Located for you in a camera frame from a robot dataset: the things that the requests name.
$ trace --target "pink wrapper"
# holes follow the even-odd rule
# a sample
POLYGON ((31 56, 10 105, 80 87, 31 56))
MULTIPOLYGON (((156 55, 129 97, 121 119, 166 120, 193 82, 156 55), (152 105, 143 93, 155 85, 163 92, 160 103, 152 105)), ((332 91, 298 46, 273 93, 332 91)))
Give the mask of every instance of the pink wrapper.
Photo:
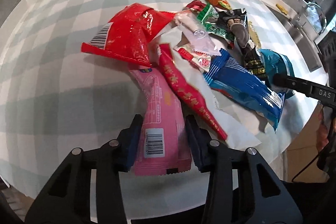
POLYGON ((191 154, 181 103, 156 68, 130 70, 147 98, 134 173, 166 175, 190 170, 191 154))

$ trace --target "yellow and blue package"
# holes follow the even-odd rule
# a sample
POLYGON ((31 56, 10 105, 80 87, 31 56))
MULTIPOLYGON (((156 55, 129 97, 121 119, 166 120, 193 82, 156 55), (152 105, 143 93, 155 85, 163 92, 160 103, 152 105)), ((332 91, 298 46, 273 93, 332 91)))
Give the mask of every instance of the yellow and blue package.
POLYGON ((212 59, 209 72, 203 74, 208 85, 244 107, 255 110, 276 130, 284 105, 284 94, 270 90, 226 50, 221 49, 220 53, 221 56, 212 59))
POLYGON ((281 88, 273 84, 273 76, 276 73, 286 74, 289 76, 294 75, 292 63, 286 55, 279 54, 268 49, 259 49, 261 54, 261 60, 265 67, 268 82, 266 85, 275 92, 281 92, 285 94, 285 99, 288 99, 294 95, 294 91, 287 88, 281 88))

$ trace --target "round table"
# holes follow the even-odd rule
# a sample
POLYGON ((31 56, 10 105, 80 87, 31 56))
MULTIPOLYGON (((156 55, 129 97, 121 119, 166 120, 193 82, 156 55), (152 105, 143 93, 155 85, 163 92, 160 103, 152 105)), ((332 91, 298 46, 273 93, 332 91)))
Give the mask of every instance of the round table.
MULTIPOLYGON (((80 52, 115 13, 139 2, 179 11, 192 0, 23 0, 0 29, 0 175, 35 198, 74 148, 95 149, 144 114, 146 100, 121 61, 80 52)), ((322 69, 310 73, 284 27, 261 0, 229 0, 246 8, 263 48, 285 54, 295 75, 325 83, 322 69)), ((271 162, 298 134, 317 101, 296 94, 287 100, 277 133, 253 111, 221 96, 220 107, 244 124, 271 162)), ((209 175, 188 172, 158 177, 120 173, 128 218, 148 218, 204 204, 209 175)))

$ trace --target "person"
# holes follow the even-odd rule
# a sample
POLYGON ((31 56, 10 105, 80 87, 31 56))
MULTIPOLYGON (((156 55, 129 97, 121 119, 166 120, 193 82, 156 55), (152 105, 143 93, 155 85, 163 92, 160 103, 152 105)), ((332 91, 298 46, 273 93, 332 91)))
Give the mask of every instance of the person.
MULTIPOLYGON (((316 149, 320 152, 328 143, 328 128, 323 123, 323 110, 320 111, 318 115, 320 121, 319 128, 316 132, 316 149)), ((333 120, 334 131, 336 131, 336 119, 333 120)))

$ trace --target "stainless steel sink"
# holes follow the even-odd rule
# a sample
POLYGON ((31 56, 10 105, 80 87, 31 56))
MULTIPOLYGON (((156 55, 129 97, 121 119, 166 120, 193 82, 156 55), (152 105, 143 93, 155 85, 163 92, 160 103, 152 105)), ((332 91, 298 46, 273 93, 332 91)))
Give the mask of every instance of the stainless steel sink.
POLYGON ((268 7, 268 9, 276 16, 280 23, 285 27, 295 44, 299 48, 307 67, 310 72, 322 67, 319 57, 319 49, 314 41, 311 41, 302 29, 298 29, 292 25, 290 20, 280 12, 268 7))

